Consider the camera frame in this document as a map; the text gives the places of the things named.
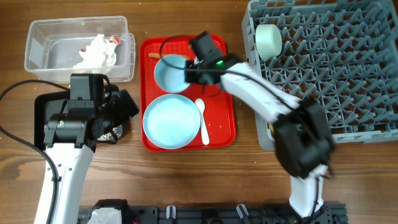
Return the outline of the black waste tray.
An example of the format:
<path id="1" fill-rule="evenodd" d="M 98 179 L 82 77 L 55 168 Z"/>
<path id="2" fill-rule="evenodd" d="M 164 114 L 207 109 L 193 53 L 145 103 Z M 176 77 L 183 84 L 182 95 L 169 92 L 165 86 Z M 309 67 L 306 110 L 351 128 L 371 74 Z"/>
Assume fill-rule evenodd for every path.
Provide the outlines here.
<path id="1" fill-rule="evenodd" d="M 114 91 L 105 91 L 105 97 L 109 97 L 110 94 Z M 66 114 L 67 104 L 70 100 L 70 91 L 60 91 L 55 93 L 47 93 L 44 95 L 40 95 L 35 99 L 34 105 L 34 145 L 40 150 L 44 150 L 45 146 L 45 133 L 47 123 L 50 121 L 50 118 L 53 114 L 64 113 Z M 104 118 L 105 127 L 104 131 L 106 133 L 112 132 L 113 127 L 112 124 Z M 117 141 L 113 142 L 101 142 L 107 144 L 116 144 Z"/>

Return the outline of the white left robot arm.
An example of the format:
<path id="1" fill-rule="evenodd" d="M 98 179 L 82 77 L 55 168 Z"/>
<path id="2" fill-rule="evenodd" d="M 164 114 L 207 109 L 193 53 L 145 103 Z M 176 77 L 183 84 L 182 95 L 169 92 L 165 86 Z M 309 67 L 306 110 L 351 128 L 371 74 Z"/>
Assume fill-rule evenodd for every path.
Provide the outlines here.
<path id="1" fill-rule="evenodd" d="M 44 128 L 46 171 L 35 223 L 76 223 L 97 140 L 139 113 L 127 90 L 105 92 L 106 75 L 73 74 L 70 97 Z"/>

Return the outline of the white plastic spoon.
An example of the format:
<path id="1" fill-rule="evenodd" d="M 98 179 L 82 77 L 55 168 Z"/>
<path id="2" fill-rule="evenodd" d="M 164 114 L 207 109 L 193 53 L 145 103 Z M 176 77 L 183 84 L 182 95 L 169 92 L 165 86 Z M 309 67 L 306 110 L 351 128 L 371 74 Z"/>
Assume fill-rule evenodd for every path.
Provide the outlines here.
<path id="1" fill-rule="evenodd" d="M 209 145 L 210 138 L 208 135 L 208 130 L 206 127 L 205 119 L 204 119 L 204 111 L 205 111 L 205 103 L 201 98 L 197 98 L 195 100 L 195 105 L 197 106 L 200 112 L 200 129 L 201 129 L 201 140 L 204 145 Z"/>

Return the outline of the mint green rice bowl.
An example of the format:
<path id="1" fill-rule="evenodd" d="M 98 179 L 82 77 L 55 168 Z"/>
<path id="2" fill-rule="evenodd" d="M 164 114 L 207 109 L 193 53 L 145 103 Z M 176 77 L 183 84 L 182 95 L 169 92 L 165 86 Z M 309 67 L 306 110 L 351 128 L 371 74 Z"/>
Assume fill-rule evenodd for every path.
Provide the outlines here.
<path id="1" fill-rule="evenodd" d="M 256 28 L 256 48 L 260 58 L 267 61 L 282 51 L 282 36 L 274 24 L 261 24 Z"/>

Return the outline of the red snack wrapper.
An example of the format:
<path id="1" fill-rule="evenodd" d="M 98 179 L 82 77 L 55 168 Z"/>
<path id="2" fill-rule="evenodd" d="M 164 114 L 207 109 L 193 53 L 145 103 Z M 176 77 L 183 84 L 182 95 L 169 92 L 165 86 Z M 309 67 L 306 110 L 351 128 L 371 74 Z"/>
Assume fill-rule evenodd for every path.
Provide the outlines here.
<path id="1" fill-rule="evenodd" d="M 106 52 L 110 49 L 115 49 L 121 43 L 117 35 L 105 37 L 103 34 L 98 34 L 89 45 L 80 52 Z"/>

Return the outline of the orange carrot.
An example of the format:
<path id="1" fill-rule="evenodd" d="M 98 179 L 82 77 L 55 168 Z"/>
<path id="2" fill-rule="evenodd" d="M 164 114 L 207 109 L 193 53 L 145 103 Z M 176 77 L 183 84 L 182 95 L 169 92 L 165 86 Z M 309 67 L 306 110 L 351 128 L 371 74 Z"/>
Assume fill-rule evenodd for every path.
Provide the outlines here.
<path id="1" fill-rule="evenodd" d="M 160 59 L 161 57 L 165 57 L 165 56 L 167 56 L 167 54 L 159 54 L 159 53 L 149 53 L 148 54 L 148 56 L 150 57 L 150 58 L 154 58 L 154 59 Z M 189 60 L 190 59 L 190 57 L 189 56 L 187 56 L 187 55 L 181 55 L 183 58 L 185 58 L 185 59 L 187 59 L 187 60 Z"/>

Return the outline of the large light blue plate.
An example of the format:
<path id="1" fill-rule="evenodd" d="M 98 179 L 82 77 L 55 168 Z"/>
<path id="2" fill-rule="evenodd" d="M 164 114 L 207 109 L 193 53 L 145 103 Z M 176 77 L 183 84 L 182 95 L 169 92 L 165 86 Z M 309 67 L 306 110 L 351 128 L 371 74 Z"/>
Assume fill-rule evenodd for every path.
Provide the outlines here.
<path id="1" fill-rule="evenodd" d="M 174 150 L 190 144 L 200 129 L 200 114 L 194 102 L 179 94 L 154 99 L 146 108 L 142 127 L 155 146 Z"/>

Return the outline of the white napkin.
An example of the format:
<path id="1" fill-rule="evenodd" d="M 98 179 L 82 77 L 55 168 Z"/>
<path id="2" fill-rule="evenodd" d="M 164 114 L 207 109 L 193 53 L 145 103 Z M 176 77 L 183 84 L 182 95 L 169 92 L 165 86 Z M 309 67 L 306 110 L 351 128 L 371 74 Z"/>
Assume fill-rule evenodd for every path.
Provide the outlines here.
<path id="1" fill-rule="evenodd" d="M 83 60 L 73 66 L 75 69 L 113 66 L 117 61 L 116 49 L 106 52 L 79 51 L 79 54 Z"/>

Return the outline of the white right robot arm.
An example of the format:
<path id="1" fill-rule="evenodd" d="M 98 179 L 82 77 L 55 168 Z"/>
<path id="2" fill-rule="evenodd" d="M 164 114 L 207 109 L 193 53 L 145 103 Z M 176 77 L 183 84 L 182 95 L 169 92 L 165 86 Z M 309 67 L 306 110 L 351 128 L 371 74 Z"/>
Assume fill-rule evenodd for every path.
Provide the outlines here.
<path id="1" fill-rule="evenodd" d="M 272 126 L 275 154 L 291 177 L 290 206 L 302 220 L 312 220 L 323 205 L 323 180 L 335 149 L 323 107 L 314 98 L 280 90 L 236 54 L 223 54 L 208 32 L 189 45 L 197 60 L 184 66 L 185 80 L 219 85 Z"/>

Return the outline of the spilled white rice pile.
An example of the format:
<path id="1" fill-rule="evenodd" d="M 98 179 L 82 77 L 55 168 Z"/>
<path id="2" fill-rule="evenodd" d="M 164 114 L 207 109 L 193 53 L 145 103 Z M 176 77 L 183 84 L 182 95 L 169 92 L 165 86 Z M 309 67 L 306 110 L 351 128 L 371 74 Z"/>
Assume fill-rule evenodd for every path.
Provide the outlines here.
<path id="1" fill-rule="evenodd" d="M 113 142 L 121 139 L 123 136 L 123 126 L 119 125 L 113 128 L 112 132 L 106 133 L 98 138 L 100 142 Z"/>

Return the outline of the grey dishwasher rack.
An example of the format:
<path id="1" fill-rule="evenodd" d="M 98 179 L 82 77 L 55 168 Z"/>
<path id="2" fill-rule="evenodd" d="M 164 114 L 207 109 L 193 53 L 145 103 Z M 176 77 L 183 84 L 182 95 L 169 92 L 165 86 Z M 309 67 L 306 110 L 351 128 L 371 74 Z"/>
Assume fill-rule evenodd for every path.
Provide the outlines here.
<path id="1" fill-rule="evenodd" d="M 282 51 L 263 61 L 256 28 L 274 24 Z M 250 1 L 242 31 L 260 76 L 291 95 L 317 99 L 333 139 L 397 139 L 397 11 L 393 1 Z"/>

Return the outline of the small light blue bowl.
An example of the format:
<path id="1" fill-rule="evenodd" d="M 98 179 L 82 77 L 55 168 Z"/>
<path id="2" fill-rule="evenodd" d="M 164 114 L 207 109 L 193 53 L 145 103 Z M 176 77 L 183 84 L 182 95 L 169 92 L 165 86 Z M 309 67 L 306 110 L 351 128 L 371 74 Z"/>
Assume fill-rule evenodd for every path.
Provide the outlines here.
<path id="1" fill-rule="evenodd" d="M 181 55 L 166 55 L 155 66 L 154 78 L 159 88 L 168 93 L 180 93 L 186 90 L 190 84 L 185 82 L 185 72 L 166 65 L 183 68 L 187 59 Z"/>

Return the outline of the yellow plastic cup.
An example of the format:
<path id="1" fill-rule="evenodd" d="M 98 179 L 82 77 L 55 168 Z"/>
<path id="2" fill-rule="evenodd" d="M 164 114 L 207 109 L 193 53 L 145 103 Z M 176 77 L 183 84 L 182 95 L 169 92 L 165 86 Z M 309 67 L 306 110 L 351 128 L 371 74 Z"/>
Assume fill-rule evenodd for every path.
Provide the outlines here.
<path id="1" fill-rule="evenodd" d="M 274 137 L 274 128 L 273 125 L 271 125 L 270 123 L 267 124 L 268 130 L 271 134 L 272 137 Z"/>

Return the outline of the red plastic tray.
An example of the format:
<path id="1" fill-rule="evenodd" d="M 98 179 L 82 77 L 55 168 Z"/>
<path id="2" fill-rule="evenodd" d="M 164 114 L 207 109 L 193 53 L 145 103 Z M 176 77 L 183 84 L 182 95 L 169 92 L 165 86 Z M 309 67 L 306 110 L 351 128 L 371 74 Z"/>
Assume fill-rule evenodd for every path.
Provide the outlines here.
<path id="1" fill-rule="evenodd" d="M 225 41 L 216 34 L 210 34 L 214 45 L 225 55 L 227 53 Z M 162 49 L 163 54 L 185 55 L 190 59 L 194 58 L 194 53 L 189 47 L 189 37 L 181 37 L 168 41 Z M 140 63 L 140 92 L 141 92 L 141 118 L 144 118 L 144 112 L 150 103 L 157 97 L 166 95 L 167 92 L 161 90 L 155 82 L 154 69 L 157 59 L 149 57 L 150 53 L 159 53 L 161 43 L 168 37 L 154 37 L 143 41 L 139 47 Z M 177 151 L 209 149 L 216 147 L 226 147 L 230 145 L 236 137 L 236 123 L 234 117 L 233 97 L 225 91 L 219 92 L 216 85 L 206 86 L 202 94 L 201 85 L 190 85 L 181 93 L 192 101 L 201 98 L 205 103 L 204 119 L 208 134 L 210 137 L 209 145 L 203 145 L 200 132 L 195 139 L 187 146 L 177 149 Z M 141 141 L 143 146 L 152 152 L 166 152 L 149 141 L 141 128 Z"/>

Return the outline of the clear plastic bin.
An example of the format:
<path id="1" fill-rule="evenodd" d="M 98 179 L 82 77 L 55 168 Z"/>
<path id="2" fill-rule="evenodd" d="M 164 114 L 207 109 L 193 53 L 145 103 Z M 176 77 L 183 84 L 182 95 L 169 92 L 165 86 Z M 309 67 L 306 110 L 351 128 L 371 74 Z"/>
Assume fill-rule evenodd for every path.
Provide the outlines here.
<path id="1" fill-rule="evenodd" d="M 98 34 L 116 35 L 113 66 L 74 68 L 82 62 L 79 52 Z M 34 21 L 30 25 L 25 47 L 24 68 L 41 80 L 69 83 L 73 73 L 100 73 L 113 82 L 128 82 L 134 76 L 136 43 L 128 31 L 124 16 L 74 17 Z"/>

